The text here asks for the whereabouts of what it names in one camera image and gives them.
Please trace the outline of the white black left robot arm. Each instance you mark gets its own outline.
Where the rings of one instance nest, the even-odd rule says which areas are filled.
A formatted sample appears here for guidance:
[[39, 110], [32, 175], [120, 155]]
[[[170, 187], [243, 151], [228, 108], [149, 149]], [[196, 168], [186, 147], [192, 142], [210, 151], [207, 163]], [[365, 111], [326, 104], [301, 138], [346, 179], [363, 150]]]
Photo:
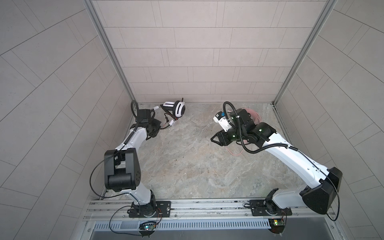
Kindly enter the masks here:
[[144, 141], [158, 135], [161, 122], [155, 119], [153, 109], [140, 109], [135, 100], [131, 102], [131, 111], [136, 123], [129, 135], [116, 149], [105, 152], [105, 187], [131, 197], [131, 217], [151, 218], [157, 211], [156, 198], [153, 191], [141, 183], [138, 150]]

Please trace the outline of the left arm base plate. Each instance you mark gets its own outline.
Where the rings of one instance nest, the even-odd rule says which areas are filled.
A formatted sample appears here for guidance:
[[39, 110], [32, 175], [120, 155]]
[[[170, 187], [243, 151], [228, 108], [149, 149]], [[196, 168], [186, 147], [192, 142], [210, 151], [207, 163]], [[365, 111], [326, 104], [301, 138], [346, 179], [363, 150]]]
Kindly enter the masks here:
[[130, 218], [169, 218], [171, 211], [171, 201], [156, 201], [156, 203], [149, 203], [144, 206], [131, 205], [127, 211]]

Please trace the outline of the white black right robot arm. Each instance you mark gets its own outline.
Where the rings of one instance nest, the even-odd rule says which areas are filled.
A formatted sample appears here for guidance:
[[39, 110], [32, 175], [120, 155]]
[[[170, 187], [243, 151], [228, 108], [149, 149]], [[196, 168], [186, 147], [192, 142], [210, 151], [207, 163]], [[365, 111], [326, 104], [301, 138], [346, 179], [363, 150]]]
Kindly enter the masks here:
[[211, 138], [211, 142], [221, 147], [240, 144], [249, 154], [266, 151], [305, 182], [296, 189], [271, 190], [258, 205], [267, 214], [276, 216], [285, 209], [307, 207], [317, 214], [327, 215], [332, 203], [340, 201], [343, 173], [338, 168], [327, 168], [312, 160], [286, 141], [276, 129], [264, 122], [255, 124], [245, 109], [236, 109], [228, 101], [223, 103], [223, 111], [215, 115], [214, 121], [222, 130]]

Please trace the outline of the white black gaming headphones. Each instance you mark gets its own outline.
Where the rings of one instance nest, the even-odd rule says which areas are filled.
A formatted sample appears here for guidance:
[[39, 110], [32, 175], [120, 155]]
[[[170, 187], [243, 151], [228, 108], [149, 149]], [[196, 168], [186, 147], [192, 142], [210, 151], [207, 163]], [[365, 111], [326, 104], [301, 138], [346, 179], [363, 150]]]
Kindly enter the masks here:
[[161, 108], [165, 112], [166, 125], [161, 127], [161, 130], [168, 129], [174, 125], [174, 123], [181, 118], [186, 110], [184, 99], [175, 102], [165, 102], [159, 106], [155, 106], [153, 110]]

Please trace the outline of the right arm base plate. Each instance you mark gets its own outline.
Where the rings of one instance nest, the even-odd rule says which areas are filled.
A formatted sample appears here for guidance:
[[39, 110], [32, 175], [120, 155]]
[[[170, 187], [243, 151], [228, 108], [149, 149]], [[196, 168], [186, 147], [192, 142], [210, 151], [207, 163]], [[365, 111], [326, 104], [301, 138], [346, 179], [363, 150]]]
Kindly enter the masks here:
[[265, 200], [249, 200], [244, 207], [251, 210], [253, 217], [283, 217], [293, 214], [290, 208], [280, 209], [274, 203], [268, 205]]

